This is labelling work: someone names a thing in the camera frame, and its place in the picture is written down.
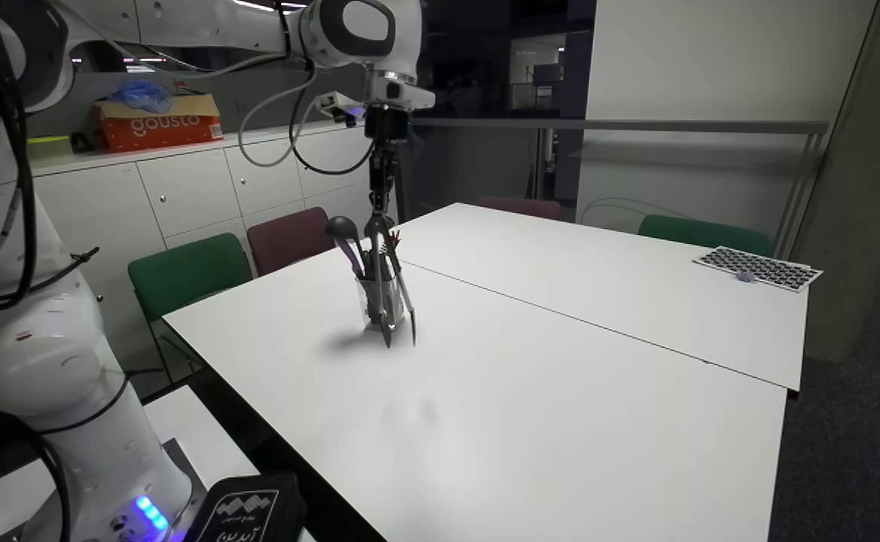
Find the white table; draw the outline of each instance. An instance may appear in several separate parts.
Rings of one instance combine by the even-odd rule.
[[[401,260],[798,391],[807,292],[693,265],[705,248],[448,206]]]
[[[217,420],[189,390],[179,390],[144,407],[161,439],[179,439],[206,488],[230,477],[256,477],[246,455],[230,439]],[[0,534],[24,523],[48,499],[55,483],[32,461],[0,478]]]
[[[361,335],[337,252],[168,325],[387,539],[768,537],[786,391],[407,269],[419,342]]]

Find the green chair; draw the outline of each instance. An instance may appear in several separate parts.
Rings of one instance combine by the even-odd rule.
[[[185,358],[189,358],[189,351],[172,335],[163,335],[161,339],[153,325],[167,312],[197,303],[224,288],[242,285],[249,276],[249,261],[236,235],[215,235],[129,261],[129,280],[136,285],[136,299],[142,303],[147,329],[161,347],[168,382],[172,371],[163,347],[179,350],[179,356]]]
[[[666,240],[679,240],[679,243],[732,248],[732,251],[745,251],[745,252],[774,255],[773,237],[751,233],[751,230],[725,226],[725,223],[648,215],[642,221],[639,235],[666,237]]]

